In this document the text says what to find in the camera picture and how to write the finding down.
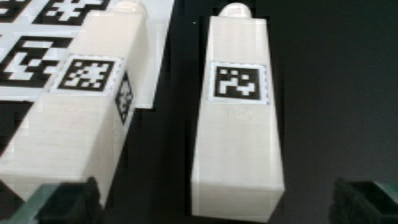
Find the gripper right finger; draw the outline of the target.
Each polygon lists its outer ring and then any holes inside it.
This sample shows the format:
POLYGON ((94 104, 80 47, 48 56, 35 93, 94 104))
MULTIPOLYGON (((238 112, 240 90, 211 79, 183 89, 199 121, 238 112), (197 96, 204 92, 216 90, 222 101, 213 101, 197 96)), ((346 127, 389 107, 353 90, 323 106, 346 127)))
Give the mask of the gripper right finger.
POLYGON ((330 224, 398 224, 398 183, 336 180, 330 224))

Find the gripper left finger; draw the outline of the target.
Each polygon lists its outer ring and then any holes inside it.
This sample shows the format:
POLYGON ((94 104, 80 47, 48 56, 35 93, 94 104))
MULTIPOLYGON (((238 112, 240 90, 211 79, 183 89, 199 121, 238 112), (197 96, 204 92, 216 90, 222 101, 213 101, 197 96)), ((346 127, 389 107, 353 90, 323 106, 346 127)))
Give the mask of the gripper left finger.
POLYGON ((99 198, 94 177, 42 184, 1 224, 103 224, 99 198))

